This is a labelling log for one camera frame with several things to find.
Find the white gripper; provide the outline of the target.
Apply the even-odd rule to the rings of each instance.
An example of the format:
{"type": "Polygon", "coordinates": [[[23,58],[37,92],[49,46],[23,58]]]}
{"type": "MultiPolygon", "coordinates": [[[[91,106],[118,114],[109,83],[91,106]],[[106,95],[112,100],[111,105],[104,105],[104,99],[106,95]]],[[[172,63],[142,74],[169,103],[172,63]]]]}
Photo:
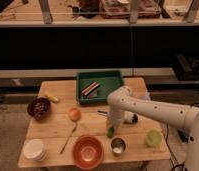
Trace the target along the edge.
{"type": "Polygon", "coordinates": [[[107,128],[113,127],[115,131],[118,131],[124,122],[124,114],[123,110],[111,108],[107,114],[107,128]]]}

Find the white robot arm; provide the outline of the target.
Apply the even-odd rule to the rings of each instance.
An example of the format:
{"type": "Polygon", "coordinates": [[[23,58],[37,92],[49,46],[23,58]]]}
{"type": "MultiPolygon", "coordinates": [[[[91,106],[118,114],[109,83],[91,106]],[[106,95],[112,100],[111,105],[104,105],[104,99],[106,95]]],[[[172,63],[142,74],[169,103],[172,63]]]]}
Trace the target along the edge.
{"type": "Polygon", "coordinates": [[[130,111],[166,123],[189,134],[183,171],[199,171],[199,107],[135,98],[128,86],[122,86],[107,97],[108,121],[119,125],[130,111]]]}

